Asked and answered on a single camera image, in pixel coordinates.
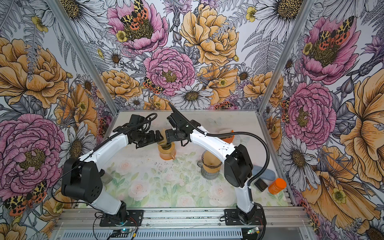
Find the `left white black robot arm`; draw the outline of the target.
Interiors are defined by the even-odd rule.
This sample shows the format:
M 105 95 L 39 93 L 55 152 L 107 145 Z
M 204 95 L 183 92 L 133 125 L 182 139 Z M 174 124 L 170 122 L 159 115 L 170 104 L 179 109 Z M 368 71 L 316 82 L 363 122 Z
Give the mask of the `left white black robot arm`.
M 85 203 L 103 213 L 108 223 L 122 226 L 128 220 L 126 204 L 110 195 L 105 185 L 112 178 L 106 173 L 108 161 L 121 149 L 130 144 L 143 148 L 162 141 L 160 131 L 150 129 L 157 114 L 146 117 L 131 115 L 130 121 L 113 130 L 93 150 L 64 163 L 62 194 L 80 203 Z

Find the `wooden ring holder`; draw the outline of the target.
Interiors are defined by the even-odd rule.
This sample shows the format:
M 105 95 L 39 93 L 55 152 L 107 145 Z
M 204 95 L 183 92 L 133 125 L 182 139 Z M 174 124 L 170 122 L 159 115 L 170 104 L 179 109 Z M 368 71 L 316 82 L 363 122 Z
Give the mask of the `wooden ring holder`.
M 158 145 L 159 152 L 162 154 L 170 154 L 175 151 L 175 143 Z
M 206 166 L 203 165 L 203 169 L 209 174 L 218 173 L 221 169 L 221 166 Z

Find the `clear grey glass carafe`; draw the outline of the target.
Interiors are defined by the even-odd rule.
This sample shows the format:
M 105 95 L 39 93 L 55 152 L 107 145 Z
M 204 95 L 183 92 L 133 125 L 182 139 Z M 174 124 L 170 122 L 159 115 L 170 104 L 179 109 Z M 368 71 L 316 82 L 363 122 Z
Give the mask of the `clear grey glass carafe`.
M 197 165 L 198 165 L 198 167 L 200 167 L 200 169 L 201 169 L 200 172 L 201 172 L 202 177 L 204 177 L 204 178 L 207 179 L 207 180 L 214 180 L 214 179 L 216 179 L 216 178 L 219 176 L 219 174 L 220 174 L 220 171 L 215 172 L 215 173 L 209 173 L 207 170 L 205 170 L 205 168 L 204 168 L 204 164 L 203 164 L 202 161 L 198 161 Z

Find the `orange glass carafe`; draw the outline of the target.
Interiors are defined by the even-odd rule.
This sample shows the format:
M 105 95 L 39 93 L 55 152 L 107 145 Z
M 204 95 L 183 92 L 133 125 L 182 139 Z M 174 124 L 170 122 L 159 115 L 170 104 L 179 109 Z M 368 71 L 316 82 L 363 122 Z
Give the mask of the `orange glass carafe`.
M 172 151 L 160 151 L 159 156 L 160 156 L 161 159 L 163 159 L 165 161 L 175 160 L 176 159 L 176 151 L 175 150 L 172 150 Z

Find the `green glass dripper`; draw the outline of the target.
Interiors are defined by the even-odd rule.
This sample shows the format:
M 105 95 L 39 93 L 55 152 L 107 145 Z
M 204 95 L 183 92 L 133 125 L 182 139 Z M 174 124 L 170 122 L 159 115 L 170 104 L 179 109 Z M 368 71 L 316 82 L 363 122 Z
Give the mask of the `green glass dripper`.
M 162 141 L 158 142 L 158 145 L 161 150 L 170 150 L 175 147 L 174 143 L 168 143 L 166 139 L 163 139 Z

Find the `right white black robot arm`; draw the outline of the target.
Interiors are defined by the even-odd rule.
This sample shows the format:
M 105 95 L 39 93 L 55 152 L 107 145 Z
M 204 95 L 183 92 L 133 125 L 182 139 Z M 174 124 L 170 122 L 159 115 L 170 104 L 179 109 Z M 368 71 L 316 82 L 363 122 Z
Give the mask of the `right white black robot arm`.
M 167 142 L 191 142 L 204 148 L 221 161 L 227 182 L 235 188 L 239 219 L 243 224 L 248 225 L 257 208 L 248 186 L 249 179 L 252 177 L 253 164 L 246 147 L 235 146 L 218 137 L 210 136 L 199 123 L 190 122 L 176 109 L 167 117 L 167 120 L 172 125 L 171 129 L 166 130 Z

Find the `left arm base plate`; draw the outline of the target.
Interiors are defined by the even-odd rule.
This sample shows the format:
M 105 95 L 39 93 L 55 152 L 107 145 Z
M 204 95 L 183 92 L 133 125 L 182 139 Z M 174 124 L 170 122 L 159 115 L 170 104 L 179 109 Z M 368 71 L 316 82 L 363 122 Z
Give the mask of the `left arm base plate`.
M 100 227 L 140 227 L 144 218 L 144 210 L 126 210 L 116 215 L 105 214 Z

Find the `clear grey glass dripper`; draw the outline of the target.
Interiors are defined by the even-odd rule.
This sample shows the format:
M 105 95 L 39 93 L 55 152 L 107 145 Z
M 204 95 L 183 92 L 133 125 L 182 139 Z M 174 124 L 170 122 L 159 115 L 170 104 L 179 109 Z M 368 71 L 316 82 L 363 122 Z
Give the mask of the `clear grey glass dripper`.
M 203 168 L 209 173 L 216 173 L 222 166 L 222 161 L 211 152 L 205 151 L 202 155 Z

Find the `orange coffee filter pack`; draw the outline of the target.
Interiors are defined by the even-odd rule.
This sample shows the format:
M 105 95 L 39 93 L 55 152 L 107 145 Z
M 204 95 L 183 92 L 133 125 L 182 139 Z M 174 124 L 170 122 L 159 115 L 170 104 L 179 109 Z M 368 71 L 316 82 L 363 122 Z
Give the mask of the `orange coffee filter pack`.
M 233 132 L 234 132 L 234 130 L 223 129 L 223 130 L 219 131 L 219 134 L 233 133 Z M 233 143 L 234 138 L 235 138 L 234 135 L 220 137 L 220 139 L 223 140 L 226 143 Z

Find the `wooden ring holder front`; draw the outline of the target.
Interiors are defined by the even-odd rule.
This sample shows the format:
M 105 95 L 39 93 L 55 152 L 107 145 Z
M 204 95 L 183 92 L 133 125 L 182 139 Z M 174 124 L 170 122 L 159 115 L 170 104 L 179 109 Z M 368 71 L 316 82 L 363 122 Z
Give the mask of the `wooden ring holder front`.
M 203 165 L 203 169 L 209 174 L 218 173 L 221 169 L 221 166 L 206 166 Z

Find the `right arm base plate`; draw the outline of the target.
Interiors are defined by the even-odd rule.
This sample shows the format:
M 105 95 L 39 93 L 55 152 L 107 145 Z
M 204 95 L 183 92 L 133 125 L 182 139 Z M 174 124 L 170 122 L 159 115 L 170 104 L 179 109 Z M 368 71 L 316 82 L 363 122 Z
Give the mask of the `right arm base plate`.
M 224 220 L 227 226 L 261 226 L 266 225 L 267 221 L 261 209 L 253 209 L 249 213 L 244 213 L 240 209 L 225 209 Z

